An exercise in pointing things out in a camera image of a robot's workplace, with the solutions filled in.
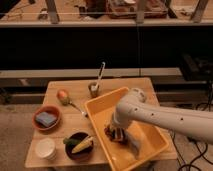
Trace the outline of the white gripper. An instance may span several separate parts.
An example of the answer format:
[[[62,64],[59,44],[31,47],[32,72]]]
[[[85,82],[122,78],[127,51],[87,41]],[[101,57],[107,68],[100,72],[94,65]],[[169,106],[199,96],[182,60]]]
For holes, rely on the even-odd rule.
[[[111,120],[110,120],[110,127],[111,128],[120,128],[120,129],[127,129],[129,126],[128,121],[121,122],[117,119],[117,116],[115,113],[112,114]]]

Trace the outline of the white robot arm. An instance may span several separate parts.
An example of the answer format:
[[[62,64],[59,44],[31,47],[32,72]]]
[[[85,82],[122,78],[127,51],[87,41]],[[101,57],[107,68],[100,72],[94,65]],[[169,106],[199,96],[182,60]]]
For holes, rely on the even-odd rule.
[[[126,129],[140,121],[213,144],[213,112],[146,104],[145,93],[130,89],[116,104],[111,124]]]

